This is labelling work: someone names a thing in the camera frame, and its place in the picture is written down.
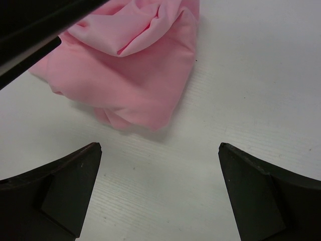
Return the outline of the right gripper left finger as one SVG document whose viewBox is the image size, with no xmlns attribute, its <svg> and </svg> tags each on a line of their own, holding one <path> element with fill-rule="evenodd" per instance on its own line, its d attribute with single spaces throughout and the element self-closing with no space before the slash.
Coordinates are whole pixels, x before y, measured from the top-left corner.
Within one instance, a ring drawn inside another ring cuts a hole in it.
<svg viewBox="0 0 321 241">
<path fill-rule="evenodd" d="M 80 237 L 102 156 L 101 145 L 79 150 L 1 180 L 1 240 Z"/>
</svg>

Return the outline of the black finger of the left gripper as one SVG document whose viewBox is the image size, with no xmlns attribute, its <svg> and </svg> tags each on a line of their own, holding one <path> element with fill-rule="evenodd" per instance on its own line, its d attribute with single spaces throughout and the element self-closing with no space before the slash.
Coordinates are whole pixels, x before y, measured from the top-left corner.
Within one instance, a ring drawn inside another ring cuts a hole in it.
<svg viewBox="0 0 321 241">
<path fill-rule="evenodd" d="M 1 88 L 61 44 L 61 32 L 105 0 L 1 1 Z"/>
</svg>

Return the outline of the pink t shirt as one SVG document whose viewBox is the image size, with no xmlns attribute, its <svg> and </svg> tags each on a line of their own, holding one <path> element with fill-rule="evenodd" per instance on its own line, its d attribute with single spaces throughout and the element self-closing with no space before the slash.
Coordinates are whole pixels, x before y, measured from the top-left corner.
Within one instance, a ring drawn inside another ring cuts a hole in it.
<svg viewBox="0 0 321 241">
<path fill-rule="evenodd" d="M 196 61 L 199 1 L 108 1 L 30 68 L 116 129 L 165 127 Z"/>
</svg>

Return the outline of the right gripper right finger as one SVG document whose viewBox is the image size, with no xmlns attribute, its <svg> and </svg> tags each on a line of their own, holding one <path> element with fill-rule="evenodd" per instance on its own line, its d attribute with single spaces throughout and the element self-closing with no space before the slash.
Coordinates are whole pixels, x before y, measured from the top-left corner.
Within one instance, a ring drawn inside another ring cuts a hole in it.
<svg viewBox="0 0 321 241">
<path fill-rule="evenodd" d="M 228 143 L 218 155 L 241 240 L 320 240 L 320 181 Z"/>
</svg>

